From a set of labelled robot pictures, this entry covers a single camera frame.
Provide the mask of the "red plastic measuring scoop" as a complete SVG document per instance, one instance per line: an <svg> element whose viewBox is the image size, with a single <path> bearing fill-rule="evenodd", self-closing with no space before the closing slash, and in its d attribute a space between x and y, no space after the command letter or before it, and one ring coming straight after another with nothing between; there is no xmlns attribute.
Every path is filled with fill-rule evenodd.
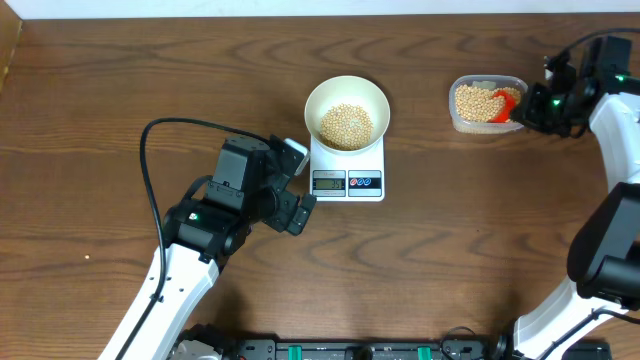
<svg viewBox="0 0 640 360"><path fill-rule="evenodd" d="M493 95L494 98L502 97L504 106L499 113L491 120L491 123L506 123L510 119L511 111L516 107L516 99L504 90L498 90Z"/></svg>

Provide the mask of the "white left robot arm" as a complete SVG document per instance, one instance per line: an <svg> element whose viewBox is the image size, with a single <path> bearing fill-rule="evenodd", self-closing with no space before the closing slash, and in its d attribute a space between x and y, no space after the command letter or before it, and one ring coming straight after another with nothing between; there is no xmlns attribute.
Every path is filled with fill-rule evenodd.
<svg viewBox="0 0 640 360"><path fill-rule="evenodd" d="M186 320L254 224L302 233L316 198L287 191L309 161L292 139L225 140L211 176L197 178L161 226L163 244L103 350L104 359L165 359Z"/></svg>

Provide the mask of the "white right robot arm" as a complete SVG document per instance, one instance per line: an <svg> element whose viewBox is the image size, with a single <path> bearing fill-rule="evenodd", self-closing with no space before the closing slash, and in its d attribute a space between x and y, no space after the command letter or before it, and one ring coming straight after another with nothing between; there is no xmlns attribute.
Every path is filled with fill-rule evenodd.
<svg viewBox="0 0 640 360"><path fill-rule="evenodd" d="M574 237L564 280L499 338L496 359L560 359L612 318L639 322L631 315L639 308L639 80L629 71L629 32L580 38L579 67L571 64L572 45L546 58L546 81L530 86L510 112L513 121L546 135L593 133L608 194Z"/></svg>

